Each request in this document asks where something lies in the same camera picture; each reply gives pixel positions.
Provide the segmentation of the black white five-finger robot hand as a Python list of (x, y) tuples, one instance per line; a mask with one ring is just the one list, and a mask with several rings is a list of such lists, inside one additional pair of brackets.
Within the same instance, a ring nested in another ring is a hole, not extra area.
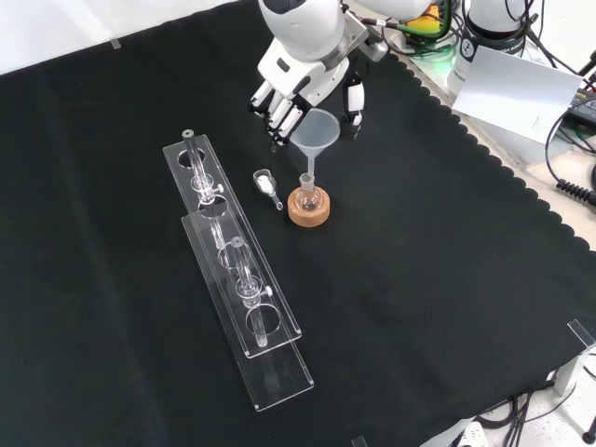
[(321, 61), (296, 60), (275, 39), (261, 58), (258, 71), (264, 81), (251, 96), (250, 110), (264, 121), (273, 150), (287, 145), (306, 114), (337, 88), (343, 89), (344, 101), (340, 137), (346, 141), (357, 138), (365, 92), (349, 58), (328, 69)]

